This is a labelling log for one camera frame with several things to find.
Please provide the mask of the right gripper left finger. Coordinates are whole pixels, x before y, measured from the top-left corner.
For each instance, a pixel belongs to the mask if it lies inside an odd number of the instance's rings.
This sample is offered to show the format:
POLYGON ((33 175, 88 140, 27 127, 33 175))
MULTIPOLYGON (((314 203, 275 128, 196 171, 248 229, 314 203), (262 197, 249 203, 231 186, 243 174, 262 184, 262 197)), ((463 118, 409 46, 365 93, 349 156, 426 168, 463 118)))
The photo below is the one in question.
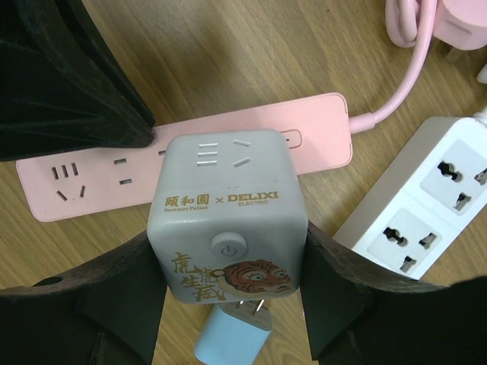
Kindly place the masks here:
POLYGON ((3 364, 150 364, 167 285, 146 233, 1 291, 3 364))

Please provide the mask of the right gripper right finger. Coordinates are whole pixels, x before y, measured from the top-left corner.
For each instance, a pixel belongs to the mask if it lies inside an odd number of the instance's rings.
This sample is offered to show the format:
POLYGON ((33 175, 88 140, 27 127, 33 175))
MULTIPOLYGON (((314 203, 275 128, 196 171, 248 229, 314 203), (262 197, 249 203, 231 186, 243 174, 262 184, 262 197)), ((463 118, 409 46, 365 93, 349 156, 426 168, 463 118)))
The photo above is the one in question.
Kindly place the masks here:
POLYGON ((486 279, 449 287, 377 265, 310 224, 301 301, 321 364, 484 364, 486 279))

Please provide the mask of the pink power strip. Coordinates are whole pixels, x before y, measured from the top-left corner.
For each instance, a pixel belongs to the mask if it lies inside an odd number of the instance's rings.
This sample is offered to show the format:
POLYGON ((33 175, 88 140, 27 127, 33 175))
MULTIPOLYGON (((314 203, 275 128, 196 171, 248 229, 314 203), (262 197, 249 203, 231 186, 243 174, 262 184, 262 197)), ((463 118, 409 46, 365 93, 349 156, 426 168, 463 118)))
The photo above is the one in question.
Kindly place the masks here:
POLYGON ((168 144, 179 135, 275 129, 298 174, 343 167, 352 159, 347 102, 312 97, 176 122, 155 128, 146 148, 92 148, 19 160, 16 169, 32 215, 41 222, 149 203, 168 144))

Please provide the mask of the white cube socket adapter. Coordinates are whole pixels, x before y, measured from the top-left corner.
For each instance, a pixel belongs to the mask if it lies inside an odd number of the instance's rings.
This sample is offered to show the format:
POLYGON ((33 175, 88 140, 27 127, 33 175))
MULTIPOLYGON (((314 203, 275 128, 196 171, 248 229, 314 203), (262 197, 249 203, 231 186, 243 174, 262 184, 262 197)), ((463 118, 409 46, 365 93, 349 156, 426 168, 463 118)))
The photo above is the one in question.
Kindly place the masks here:
POLYGON ((204 304, 293 294, 307 227, 282 133, 182 135, 167 146, 147 235, 177 300, 204 304))

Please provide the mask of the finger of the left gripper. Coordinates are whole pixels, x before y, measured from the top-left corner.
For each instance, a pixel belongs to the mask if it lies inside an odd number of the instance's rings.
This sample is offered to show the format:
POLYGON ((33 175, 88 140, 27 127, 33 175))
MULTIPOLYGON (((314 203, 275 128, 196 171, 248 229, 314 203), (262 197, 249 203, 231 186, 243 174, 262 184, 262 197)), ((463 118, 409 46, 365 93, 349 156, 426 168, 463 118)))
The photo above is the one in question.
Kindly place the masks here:
POLYGON ((154 117, 80 1, 1 3, 1 159, 143 148, 154 117))

